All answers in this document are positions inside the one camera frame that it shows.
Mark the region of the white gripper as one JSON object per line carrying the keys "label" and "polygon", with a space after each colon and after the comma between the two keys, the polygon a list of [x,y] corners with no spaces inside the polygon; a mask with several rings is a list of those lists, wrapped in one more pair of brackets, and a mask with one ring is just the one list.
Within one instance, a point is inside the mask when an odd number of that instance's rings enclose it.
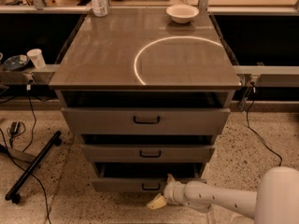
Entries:
{"label": "white gripper", "polygon": [[167,174],[167,185],[164,188],[164,195],[159,193],[147,204],[149,210],[163,208],[170,204],[183,204],[185,185],[176,181],[171,174]]}

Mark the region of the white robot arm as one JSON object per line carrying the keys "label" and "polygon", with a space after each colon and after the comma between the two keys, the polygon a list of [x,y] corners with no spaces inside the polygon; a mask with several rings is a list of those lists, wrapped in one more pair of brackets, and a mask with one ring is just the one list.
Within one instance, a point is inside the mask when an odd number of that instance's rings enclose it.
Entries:
{"label": "white robot arm", "polygon": [[200,181],[186,184],[169,175],[163,194],[147,204],[155,210],[168,203],[208,212],[211,205],[236,212],[254,224],[299,224],[299,172],[288,167],[267,171],[256,191],[224,189]]}

